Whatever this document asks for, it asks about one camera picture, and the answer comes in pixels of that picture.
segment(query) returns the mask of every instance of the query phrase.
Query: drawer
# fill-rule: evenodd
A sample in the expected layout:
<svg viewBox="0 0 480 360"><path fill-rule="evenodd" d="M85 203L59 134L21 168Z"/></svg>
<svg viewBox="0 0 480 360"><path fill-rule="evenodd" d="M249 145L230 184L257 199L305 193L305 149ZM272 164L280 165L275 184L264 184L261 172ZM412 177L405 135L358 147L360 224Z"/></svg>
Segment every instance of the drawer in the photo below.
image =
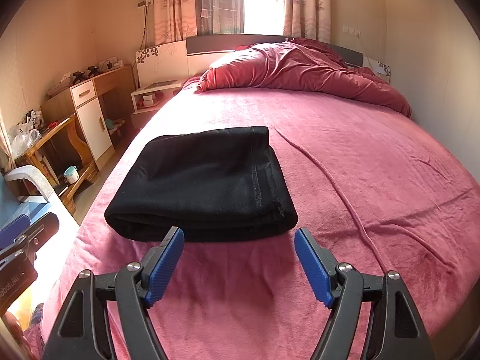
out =
<svg viewBox="0 0 480 360"><path fill-rule="evenodd" d="M78 107L90 99L97 97L95 95L95 87L93 86L93 81L87 81L82 85L76 86L71 89L71 95L73 97L73 102L75 107Z"/></svg>

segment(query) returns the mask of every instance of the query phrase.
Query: pink bedsheet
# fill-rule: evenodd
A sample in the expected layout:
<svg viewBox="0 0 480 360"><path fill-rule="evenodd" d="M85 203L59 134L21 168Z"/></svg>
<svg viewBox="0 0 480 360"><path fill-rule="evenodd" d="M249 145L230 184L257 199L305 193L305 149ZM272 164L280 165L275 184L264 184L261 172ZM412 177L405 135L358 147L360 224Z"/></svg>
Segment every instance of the pink bedsheet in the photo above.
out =
<svg viewBox="0 0 480 360"><path fill-rule="evenodd" d="M60 280L45 304L47 339L76 275L117 271L153 243L121 238L104 210L143 146L164 134L249 125L270 128L298 212L318 243L361 272L381 274L365 228L387 269L403 276L426 328L435 334L480 273L480 188L442 145L389 108L324 93L237 88L194 94L184 88L142 132L88 212ZM356 224L325 174L355 209ZM163 300L150 316L170 359L308 359L329 311L317 302L293 249L293 231L243 243L186 244ZM362 309L351 358L362 351ZM109 305L119 359L128 355L115 304Z"/></svg>

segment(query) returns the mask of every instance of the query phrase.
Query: plastic bag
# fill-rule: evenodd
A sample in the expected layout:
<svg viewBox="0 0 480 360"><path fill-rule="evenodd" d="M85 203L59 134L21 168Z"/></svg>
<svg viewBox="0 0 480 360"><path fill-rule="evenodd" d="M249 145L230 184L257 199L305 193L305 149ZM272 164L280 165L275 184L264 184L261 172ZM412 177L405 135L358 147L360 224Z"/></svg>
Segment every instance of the plastic bag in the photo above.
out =
<svg viewBox="0 0 480 360"><path fill-rule="evenodd" d="M31 130L33 130L33 122L34 121L31 120L29 123L21 123L13 126L9 133L10 143L14 141L14 138L17 137L17 135L28 134Z"/></svg>
<svg viewBox="0 0 480 360"><path fill-rule="evenodd" d="M20 157L29 147L33 146L33 144L39 139L40 131L33 129L30 130L30 132L23 132L19 128L17 135L10 143L14 159Z"/></svg>

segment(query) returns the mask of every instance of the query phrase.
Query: red duvet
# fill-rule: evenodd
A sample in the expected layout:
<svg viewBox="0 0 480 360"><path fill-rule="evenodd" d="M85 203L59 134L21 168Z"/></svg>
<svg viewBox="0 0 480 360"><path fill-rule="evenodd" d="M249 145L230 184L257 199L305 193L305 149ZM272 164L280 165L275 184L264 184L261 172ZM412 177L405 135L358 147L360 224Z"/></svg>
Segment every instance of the red duvet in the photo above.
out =
<svg viewBox="0 0 480 360"><path fill-rule="evenodd" d="M348 69L335 51L315 40L255 44L232 52L210 65L197 90L246 87L324 92L411 115L400 92L368 68Z"/></svg>

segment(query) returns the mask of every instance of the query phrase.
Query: drawer handle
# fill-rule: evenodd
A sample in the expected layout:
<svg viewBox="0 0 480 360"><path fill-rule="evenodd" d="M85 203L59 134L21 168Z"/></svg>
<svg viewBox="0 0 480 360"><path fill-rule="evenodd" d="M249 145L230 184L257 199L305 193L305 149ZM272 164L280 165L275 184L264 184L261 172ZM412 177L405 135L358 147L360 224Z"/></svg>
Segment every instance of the drawer handle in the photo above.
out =
<svg viewBox="0 0 480 360"><path fill-rule="evenodd" d="M84 96L87 96L88 93L90 93L90 89L87 89L85 92L80 93L78 96L79 97L84 97Z"/></svg>

